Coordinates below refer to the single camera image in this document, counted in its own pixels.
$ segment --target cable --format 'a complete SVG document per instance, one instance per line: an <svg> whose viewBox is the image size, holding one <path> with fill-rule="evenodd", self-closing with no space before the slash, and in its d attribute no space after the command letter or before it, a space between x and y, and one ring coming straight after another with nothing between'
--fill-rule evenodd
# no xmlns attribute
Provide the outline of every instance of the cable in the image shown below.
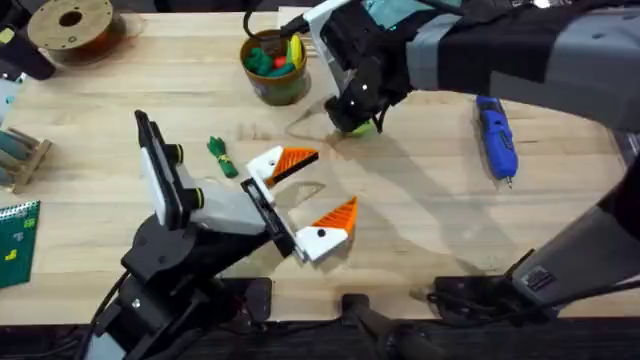
<svg viewBox="0 0 640 360"><path fill-rule="evenodd" d="M274 41L280 39L288 39L297 32L306 33L309 31L309 24L307 23L307 21L302 15L298 15L287 24L280 27L280 32L278 33L278 35L258 36L254 34L253 32L251 32L251 30L249 30L249 19L251 18L251 14L253 14L253 12L258 9L260 3L262 3L262 0L253 0L253 2L249 4L247 11L244 12L244 16L242 17L242 28L250 38L258 40L259 42Z"/></svg>
<svg viewBox="0 0 640 360"><path fill-rule="evenodd" d="M78 344L78 340L71 341L68 344L62 345L58 348L51 349L47 352L39 353L39 354L11 354L11 355L0 355L0 359L2 360L27 360L27 359L40 359L40 358L48 358L54 355L58 355L65 350L68 350Z"/></svg>
<svg viewBox="0 0 640 360"><path fill-rule="evenodd" d="M626 291L626 290L632 290L632 289L637 289L640 288L640 280L634 280L634 281L628 281L625 283L621 283L621 284L615 284L615 285L608 285L608 286L599 286L593 289L587 289L587 290L582 290L582 291L578 291L574 294L571 295L567 295L567 296L563 296L559 299L553 300L553 301L549 301L543 304L539 304L536 305L534 307L531 307L529 309L524 309L521 311L516 311L513 313L509 313L509 314L504 314L501 316L497 316L491 319L486 319L486 320L480 320L480 321L475 321L475 322L469 322L469 323L461 323L461 324L455 324L455 323L450 323L450 322L446 322L443 320L436 320L433 323L437 324L437 325L442 325L442 326L448 326L448 327L455 327L455 328L474 328L474 327L482 327L485 325L489 325L489 324L494 324L494 323L498 323L498 322L502 322L502 321L507 321L507 320L513 320L513 319L517 319L517 318L524 318L527 317L529 315L533 315L537 312L540 312L542 310L546 310L546 309L550 309L552 307L555 306L559 306L559 305L565 305L574 301L578 301L578 300L584 300L584 299L588 299L591 297L595 297L595 296L600 296L600 295L606 295L606 294L611 294L611 293L615 293L615 292L620 292L620 291ZM430 299L430 295L434 295L436 297L436 299ZM427 299L432 302L437 304L437 296L438 293L431 293L429 295L427 295Z"/></svg>
<svg viewBox="0 0 640 360"><path fill-rule="evenodd" d="M429 302L431 303L452 303L452 304L456 304L456 305L460 305L462 307L466 307L472 310L475 310L476 312L482 312L482 313L491 313L491 312L495 312L498 309L495 307L489 307L489 306L484 306L481 304L478 304L476 302L461 298L461 297L457 297L451 294L448 294L446 292L432 292L430 294L427 295L427 300L429 300Z"/></svg>
<svg viewBox="0 0 640 360"><path fill-rule="evenodd" d="M442 1L438 1L438 0L414 0L417 1L419 3L425 4L425 5L429 5L432 8L436 9L436 10L440 10L442 12L448 13L448 14L453 14L453 15L458 15L458 16L465 16L464 11L462 11L462 9L460 9L457 6L453 6L453 5L449 5L445 2Z"/></svg>
<svg viewBox="0 0 640 360"><path fill-rule="evenodd" d="M109 289L109 292L107 293L107 295L104 297L104 299L102 299L102 302L100 303L100 305L96 309L96 312L93 314L93 317L91 318L91 322L89 323L89 328L87 329L87 332L82 337L82 341L80 342L80 345L76 350L76 354L73 357L74 360L84 360L85 353L87 352L87 347L89 346L89 342L91 341L91 336L93 335L93 330L96 328L96 320L98 319L98 315L100 315L104 311L104 309L107 307L107 305L111 301L111 298L113 298L113 295L115 295L116 291L120 289L120 286L122 286L122 283L124 283L124 281L127 279L128 276L129 276L129 270L125 271L122 275L120 275L120 277L118 278L118 280L116 280L116 282L113 284L111 289Z"/></svg>
<svg viewBox="0 0 640 360"><path fill-rule="evenodd" d="M384 123L384 117L387 115L387 110L389 110L390 106L391 104L389 102L386 102L382 106L382 111L380 111L380 117L376 117L375 115L371 117L371 121L373 121L373 124L376 126L376 130L378 131L378 134L382 133L382 124Z"/></svg>
<svg viewBox="0 0 640 360"><path fill-rule="evenodd" d="M231 335L235 335L235 336L245 336L245 335L250 335L251 333L253 333L252 331L237 331L237 330L233 330L231 328L228 328L226 326L221 326L221 325L216 325L214 326L216 329L224 331L226 333L229 333Z"/></svg>
<svg viewBox="0 0 640 360"><path fill-rule="evenodd" d="M262 0L253 0L252 2L249 3L249 7L247 8L247 11L244 12L244 16L242 17L242 28L250 38L256 39L260 42L270 41L270 40L279 40L280 39L279 34L271 35L271 36L258 36L252 33L251 30L249 30L249 19L251 18L251 14L253 14L253 12L256 11L256 9L258 8L258 5L260 5L261 2Z"/></svg>
<svg viewBox="0 0 640 360"><path fill-rule="evenodd" d="M75 338L78 335L78 334L75 334L75 332L79 328L80 326L78 325L71 326L69 329L67 329L64 335L56 336L54 339L52 339L49 346L53 348L54 346L58 346L59 344L65 344L69 341L75 340Z"/></svg>
<svg viewBox="0 0 640 360"><path fill-rule="evenodd" d="M267 332L265 335L267 336L291 336L294 334L298 334L304 331L310 331L310 330L315 330L315 329L320 329L323 327L327 327L327 326L331 326L334 325L336 323L339 323L342 320L342 318L337 318L337 319L333 319L333 320L329 320L329 321L324 321L321 323L317 323L317 324L313 324L313 325L309 325L309 326L300 326L300 327L296 327L293 329L289 329L283 332L273 332L273 333L269 333Z"/></svg>

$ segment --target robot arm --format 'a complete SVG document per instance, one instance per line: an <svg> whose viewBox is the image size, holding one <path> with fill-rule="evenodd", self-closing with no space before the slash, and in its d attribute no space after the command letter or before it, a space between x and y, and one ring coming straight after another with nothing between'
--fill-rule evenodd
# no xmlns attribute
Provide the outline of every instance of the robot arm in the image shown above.
<svg viewBox="0 0 640 360"><path fill-rule="evenodd" d="M638 1L469 14L417 10L388 29L359 1L330 0L305 14L335 80L325 108L336 127L350 132L372 119L382 131L384 113L407 93L448 90L640 130ZM637 275L638 181L636 162L616 188L503 276L436 278L439 296L430 299L445 319L498 318ZM493 310L470 311L460 299ZM553 317L560 308L526 320Z"/></svg>
<svg viewBox="0 0 640 360"><path fill-rule="evenodd" d="M330 4L338 6L327 11ZM640 82L633 79L640 74L640 3L488 12L476 19L420 10L385 29L357 1L310 10L305 18L336 83L326 104L336 127L350 132L413 90L448 90L640 130Z"/></svg>
<svg viewBox="0 0 640 360"><path fill-rule="evenodd" d="M156 122L135 112L140 158L154 215L122 257L125 274L91 321L77 359L173 359L209 327L269 317L271 280L220 273L273 241L283 257L322 259L350 238L356 198L295 234L270 189L318 160L308 148L277 146L247 164L242 190L191 177L179 144L167 144Z"/></svg>

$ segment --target filament spool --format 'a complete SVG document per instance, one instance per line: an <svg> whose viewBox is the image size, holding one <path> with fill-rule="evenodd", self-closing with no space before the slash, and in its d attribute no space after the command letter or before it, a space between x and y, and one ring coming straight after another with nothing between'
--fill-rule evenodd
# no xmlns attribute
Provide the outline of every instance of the filament spool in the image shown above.
<svg viewBox="0 0 640 360"><path fill-rule="evenodd" d="M108 0L50 0L31 17L29 39L61 64L86 64L124 38L124 20Z"/></svg>

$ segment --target wooden tabletop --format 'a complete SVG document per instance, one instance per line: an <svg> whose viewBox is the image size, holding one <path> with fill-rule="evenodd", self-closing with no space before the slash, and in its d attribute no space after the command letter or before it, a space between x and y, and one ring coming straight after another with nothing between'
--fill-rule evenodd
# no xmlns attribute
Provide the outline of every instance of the wooden tabletop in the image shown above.
<svg viewBox="0 0 640 360"><path fill-rule="evenodd" d="M327 77L311 59L309 94L270 107L238 60L241 14L128 15L134 36L110 58L27 81L5 121L53 141L22 195L41 200L31 282L0 290L0 324L86 322L123 271L120 258L151 213L135 109L184 146L191 174L239 189L244 164L276 145L308 146L320 160L279 184L282 212L299 227L358 196L355 240L316 268L282 259L273 244L225 271L274 281L272 319L328 319L336 300L363 292L391 317L433 317L409 293L439 275L497 274L597 201L624 166L598 124L505 103L520 169L510 190L488 175L472 97L416 93L387 114L385 132L334 134L321 110ZM252 28L273 27L255 14ZM223 177L205 144L227 142L240 176ZM638 315L634 292L583 301L567 316Z"/></svg>

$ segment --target blue tool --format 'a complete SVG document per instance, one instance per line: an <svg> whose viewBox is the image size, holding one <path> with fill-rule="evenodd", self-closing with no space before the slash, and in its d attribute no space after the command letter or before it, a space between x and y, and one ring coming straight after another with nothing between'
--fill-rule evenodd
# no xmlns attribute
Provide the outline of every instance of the blue tool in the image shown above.
<svg viewBox="0 0 640 360"><path fill-rule="evenodd" d="M482 140L487 151L487 161L493 176L505 179L509 187L518 171L518 155L513 146L511 129L500 100L477 96L476 106L482 123Z"/></svg>

